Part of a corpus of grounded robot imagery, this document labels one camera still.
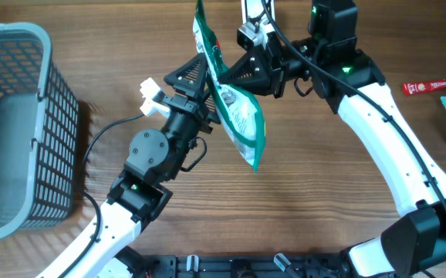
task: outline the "gray plastic bin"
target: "gray plastic bin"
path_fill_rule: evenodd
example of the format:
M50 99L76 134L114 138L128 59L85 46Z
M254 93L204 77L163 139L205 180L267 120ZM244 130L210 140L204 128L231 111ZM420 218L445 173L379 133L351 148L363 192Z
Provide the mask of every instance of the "gray plastic bin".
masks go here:
M0 239L71 212L78 113L46 31L0 24Z

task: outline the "red candy wrapper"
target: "red candy wrapper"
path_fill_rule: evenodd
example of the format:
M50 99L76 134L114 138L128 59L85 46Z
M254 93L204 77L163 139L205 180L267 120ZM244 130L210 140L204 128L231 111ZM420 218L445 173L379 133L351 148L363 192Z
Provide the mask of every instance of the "red candy wrapper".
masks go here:
M446 89L446 79L419 83L403 83L403 93L407 96L442 89Z

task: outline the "white and green packaging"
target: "white and green packaging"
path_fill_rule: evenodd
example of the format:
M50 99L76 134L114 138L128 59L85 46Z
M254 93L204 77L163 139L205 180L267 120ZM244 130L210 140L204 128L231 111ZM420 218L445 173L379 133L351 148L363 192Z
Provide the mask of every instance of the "white and green packaging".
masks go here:
M204 53L208 61L211 75L208 86L218 116L242 157L257 171L266 144L264 116L252 93L218 82L228 67L221 59L216 35L206 23L202 0L198 0L196 5L193 32L198 53Z

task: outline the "wooden tabletop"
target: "wooden tabletop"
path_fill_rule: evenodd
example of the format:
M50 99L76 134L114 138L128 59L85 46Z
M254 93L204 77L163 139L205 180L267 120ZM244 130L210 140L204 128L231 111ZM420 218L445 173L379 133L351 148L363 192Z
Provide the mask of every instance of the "wooden tabletop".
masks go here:
M359 0L359 47L373 57L405 119L446 172L444 92L405 97L403 82L446 77L446 1ZM290 39L308 36L310 1L278 2ZM244 51L236 43L240 2L208 2L208 24L231 65ZM163 77L192 58L194 3L158 2L0 7L0 22L35 22L53 43L53 59L75 95L89 107L89 140L108 123L139 113L139 84ZM303 83L305 89L310 83ZM255 174L222 127L202 134L208 154L191 173L165 185L173 198L131 246L141 254L255 255L338 252L379 236L399 219L386 182L357 136L312 93L301 98L258 97L267 145ZM102 203L123 169L131 138L160 128L161 116L106 132L87 165L88 192ZM84 145L79 150L84 152ZM188 161L199 151L192 151ZM55 229L21 231L0 241L0 277L35 276L94 217L91 204ZM433 269L446 277L446 263Z

